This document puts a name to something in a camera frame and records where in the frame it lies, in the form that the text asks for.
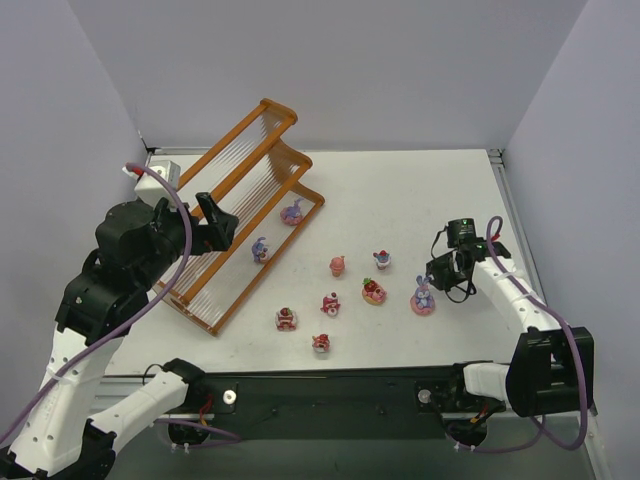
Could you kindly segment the blue cupcake toy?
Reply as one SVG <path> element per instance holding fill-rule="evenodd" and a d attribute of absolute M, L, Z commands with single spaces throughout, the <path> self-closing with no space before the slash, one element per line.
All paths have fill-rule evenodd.
<path fill-rule="evenodd" d="M 391 255 L 386 250 L 374 252 L 373 257 L 378 270 L 385 270 L 391 264 Z"/>

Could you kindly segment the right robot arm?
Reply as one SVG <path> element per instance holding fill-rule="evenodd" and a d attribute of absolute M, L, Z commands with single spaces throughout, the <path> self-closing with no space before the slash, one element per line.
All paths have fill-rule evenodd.
<path fill-rule="evenodd" d="M 441 231 L 449 251 L 426 264 L 431 285 L 444 293 L 465 283 L 483 293 L 516 329 L 507 364 L 480 361 L 462 367 L 464 391 L 510 405 L 521 417 L 588 411 L 593 405 L 594 339 L 550 312 L 495 236 L 477 235 L 471 218 Z"/>

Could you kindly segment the purple bunny sitting donut toy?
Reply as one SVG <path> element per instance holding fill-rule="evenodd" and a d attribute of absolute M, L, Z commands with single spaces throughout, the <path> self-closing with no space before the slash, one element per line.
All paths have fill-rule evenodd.
<path fill-rule="evenodd" d="M 430 291 L 430 278 L 418 275 L 416 290 L 410 298 L 411 310 L 419 316 L 428 316 L 435 310 L 435 300 Z"/>

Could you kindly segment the small purple bunny toy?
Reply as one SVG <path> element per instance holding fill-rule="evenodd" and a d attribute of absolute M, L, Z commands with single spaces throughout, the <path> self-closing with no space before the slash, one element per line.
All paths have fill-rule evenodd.
<path fill-rule="evenodd" d="M 253 261 L 258 264 L 265 264 L 271 256 L 270 247 L 266 243 L 264 236 L 259 237 L 251 246 Z"/>

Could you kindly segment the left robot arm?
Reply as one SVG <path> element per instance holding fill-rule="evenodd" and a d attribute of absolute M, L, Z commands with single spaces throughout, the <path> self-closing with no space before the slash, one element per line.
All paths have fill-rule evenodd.
<path fill-rule="evenodd" d="M 1 451 L 2 477 L 103 479 L 132 438 L 200 386 L 204 371 L 174 359 L 114 407 L 89 413 L 112 356 L 152 307 L 151 287 L 174 263 L 231 247 L 238 218 L 206 192 L 196 199 L 204 223 L 167 199 L 155 206 L 121 203 L 107 212 L 95 232 L 97 248 L 64 291 L 49 365 L 12 425 L 19 435 Z"/>

